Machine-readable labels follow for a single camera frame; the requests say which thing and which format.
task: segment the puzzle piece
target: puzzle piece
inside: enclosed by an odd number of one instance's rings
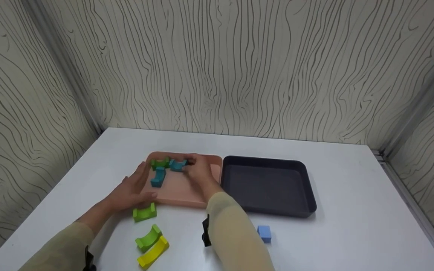
[[[155,178],[150,180],[150,184],[152,187],[162,187],[162,183],[164,183],[165,175],[167,175],[167,171],[163,167],[157,167],[155,171]]]
[[[155,245],[152,247],[152,249],[148,250],[147,253],[143,254],[142,256],[138,257],[136,261],[141,266],[143,270],[147,270],[150,265],[155,262],[162,253],[168,249],[169,243],[167,239],[162,235],[158,238],[158,241],[155,243]]]
[[[140,222],[145,219],[154,218],[157,216],[157,209],[155,203],[151,203],[149,207],[145,209],[133,209],[133,220]]]
[[[260,238],[266,243],[270,243],[270,239],[272,238],[272,234],[270,233],[269,226],[257,226],[257,233]]]
[[[163,160],[152,159],[152,161],[150,162],[153,171],[155,171],[158,167],[168,168],[169,163],[170,163],[170,158],[168,156],[166,156],[165,159]]]
[[[157,227],[156,224],[153,224],[150,232],[148,232],[147,235],[142,238],[135,239],[135,242],[140,251],[145,253],[158,241],[158,238],[160,238],[161,235],[162,231]]]
[[[182,162],[177,162],[175,159],[170,160],[169,167],[171,171],[182,171],[182,168],[184,165],[186,165],[187,160],[184,160]]]

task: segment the white table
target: white table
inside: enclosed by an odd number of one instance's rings
[[[434,271],[434,249],[367,146],[110,128],[0,248],[0,271],[16,270],[47,240],[105,197],[152,151],[284,158],[308,170],[317,211],[308,219],[250,214],[270,225],[277,270]],[[98,270],[139,270],[134,239],[156,223],[170,248],[156,270],[220,270],[201,239],[204,210],[158,206],[134,224],[112,218],[93,242]]]

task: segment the hand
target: hand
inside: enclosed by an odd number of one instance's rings
[[[182,168],[182,171],[188,177],[192,184],[196,184],[202,193],[205,202],[222,188],[212,176],[212,170],[207,158],[197,153],[189,153],[184,156],[190,163]]]
[[[210,163],[207,158],[203,155],[197,153],[189,153],[184,156],[188,160],[190,165],[186,165],[182,168],[182,171],[187,175],[187,177],[201,186],[205,182],[213,181],[212,170],[210,168]]]
[[[131,207],[145,207],[157,197],[155,192],[141,194],[145,186],[145,162],[141,162],[130,177],[125,177],[115,189],[103,200],[112,211],[118,212]]]

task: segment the black strap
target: black strap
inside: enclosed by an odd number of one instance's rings
[[[210,247],[212,243],[210,242],[210,238],[209,238],[209,214],[207,214],[207,218],[204,221],[202,221],[202,226],[203,226],[203,234],[202,234],[203,245],[205,247]]]
[[[83,271],[96,271],[96,266],[93,264],[93,254],[88,252],[88,246],[85,247],[85,267]]]

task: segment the left hand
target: left hand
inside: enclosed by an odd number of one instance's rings
[[[141,162],[130,177],[125,176],[115,189],[103,200],[107,202],[112,211],[118,212],[131,207],[145,207],[155,200],[156,192],[141,194],[146,179],[143,176],[145,162]]]

